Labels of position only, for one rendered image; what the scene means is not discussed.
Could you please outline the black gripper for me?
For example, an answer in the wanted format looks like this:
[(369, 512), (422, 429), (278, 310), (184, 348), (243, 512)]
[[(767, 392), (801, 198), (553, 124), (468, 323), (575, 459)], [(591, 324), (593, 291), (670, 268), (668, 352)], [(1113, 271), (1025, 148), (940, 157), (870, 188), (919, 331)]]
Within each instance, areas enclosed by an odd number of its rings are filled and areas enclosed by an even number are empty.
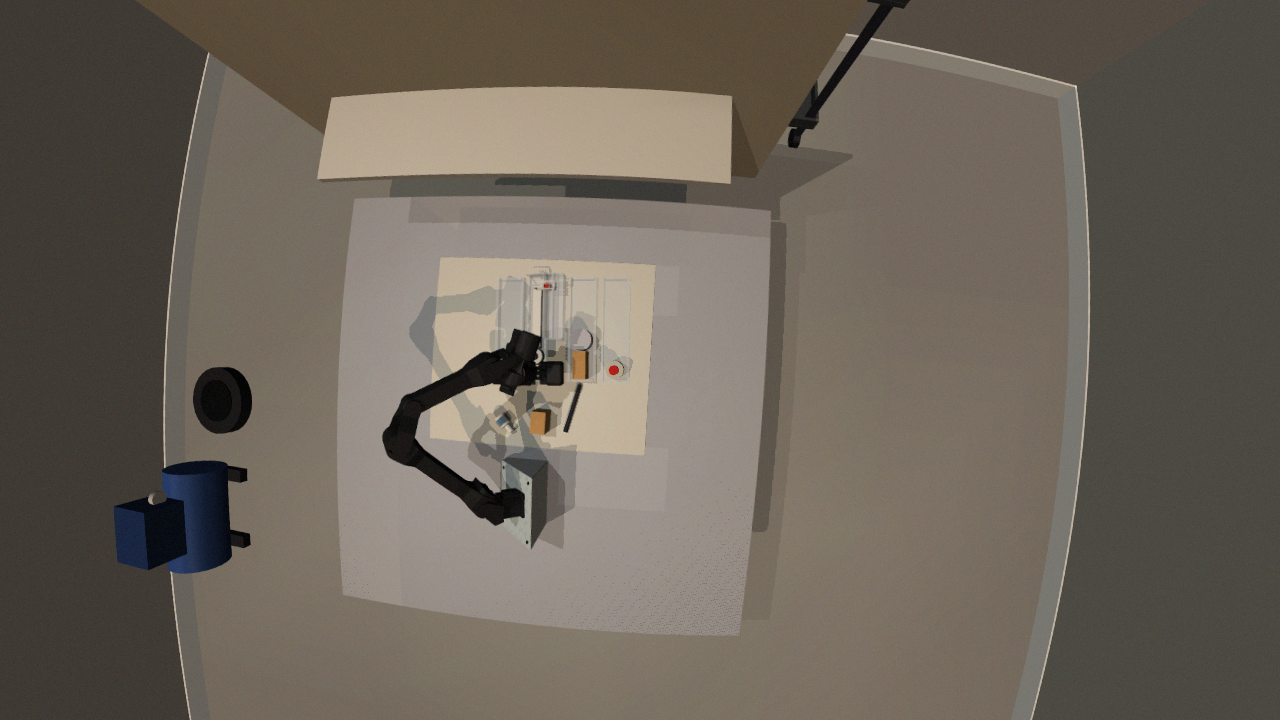
[(530, 380), (525, 386), (536, 386), (536, 380), (539, 380), (539, 386), (563, 386), (564, 384), (564, 363), (562, 363), (562, 361), (540, 361), (540, 365), (536, 366), (536, 368), (532, 368), (531, 363), (524, 363), (524, 364), (526, 364), (526, 365), (529, 364), (527, 366), (529, 366), (529, 369), (531, 372)]

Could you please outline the black bar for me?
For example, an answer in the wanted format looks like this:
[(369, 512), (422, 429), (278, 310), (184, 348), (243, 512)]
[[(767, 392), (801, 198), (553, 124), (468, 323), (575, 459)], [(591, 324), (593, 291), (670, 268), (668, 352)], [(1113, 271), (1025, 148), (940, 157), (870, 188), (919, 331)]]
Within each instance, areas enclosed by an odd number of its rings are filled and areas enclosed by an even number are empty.
[(573, 404), (572, 404), (572, 406), (571, 406), (571, 410), (570, 410), (570, 415), (568, 415), (568, 418), (567, 418), (567, 421), (566, 421), (566, 424), (564, 424), (564, 430), (563, 430), (563, 432), (566, 432), (566, 433), (567, 433), (567, 432), (568, 432), (568, 429), (570, 429), (570, 423), (571, 423), (571, 420), (572, 420), (572, 416), (573, 416), (573, 411), (575, 411), (575, 407), (576, 407), (576, 405), (577, 405), (576, 402), (577, 402), (577, 398), (579, 398), (579, 393), (580, 393), (580, 389), (581, 389), (581, 386), (577, 386), (577, 388), (576, 388), (576, 391), (575, 391), (575, 395), (573, 395)]

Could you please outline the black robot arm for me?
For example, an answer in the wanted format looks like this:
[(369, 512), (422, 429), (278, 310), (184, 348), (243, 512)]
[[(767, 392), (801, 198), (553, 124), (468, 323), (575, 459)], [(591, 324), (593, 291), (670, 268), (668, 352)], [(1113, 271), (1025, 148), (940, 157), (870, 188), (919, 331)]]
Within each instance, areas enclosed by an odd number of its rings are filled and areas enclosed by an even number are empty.
[(498, 527), (507, 518), (525, 518), (524, 492), (509, 488), (494, 495), (493, 489), (489, 489), (477, 478), (465, 480), (463, 477), (425, 451), (415, 436), (421, 413), (465, 392), (465, 389), (488, 386), (502, 379), (499, 391), (513, 396), (517, 386), (525, 386), (531, 377), (529, 364), (524, 363), (531, 363), (531, 366), (536, 368), (535, 357), (540, 340), (541, 337), (538, 334), (515, 329), (506, 348), (477, 354), (460, 372), (445, 375), (430, 386), (424, 386), (412, 395), (404, 395), (394, 416), (392, 416), (390, 425), (381, 436), (387, 456), (404, 466), (417, 468), (463, 500), (474, 515), (485, 518), (494, 527)]

